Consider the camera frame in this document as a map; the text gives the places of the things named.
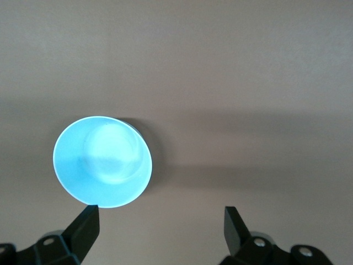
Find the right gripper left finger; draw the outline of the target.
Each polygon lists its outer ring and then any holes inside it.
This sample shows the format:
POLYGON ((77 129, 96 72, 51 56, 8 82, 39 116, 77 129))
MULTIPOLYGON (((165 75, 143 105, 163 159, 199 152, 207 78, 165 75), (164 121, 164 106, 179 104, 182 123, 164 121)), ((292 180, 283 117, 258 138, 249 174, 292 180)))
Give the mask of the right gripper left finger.
POLYGON ((99 231, 99 208, 89 205, 65 230, 51 232, 24 250, 2 243, 1 264, 81 264, 99 231))

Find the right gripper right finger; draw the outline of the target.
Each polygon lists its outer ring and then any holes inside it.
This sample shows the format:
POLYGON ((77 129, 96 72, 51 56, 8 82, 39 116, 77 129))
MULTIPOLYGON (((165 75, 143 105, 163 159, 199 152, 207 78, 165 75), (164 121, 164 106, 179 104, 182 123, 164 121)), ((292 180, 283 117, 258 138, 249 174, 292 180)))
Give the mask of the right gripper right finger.
POLYGON ((233 206, 224 209, 224 237, 230 255, 223 264, 331 264, 331 260, 313 246, 294 245, 286 252, 268 235, 250 232, 233 206))

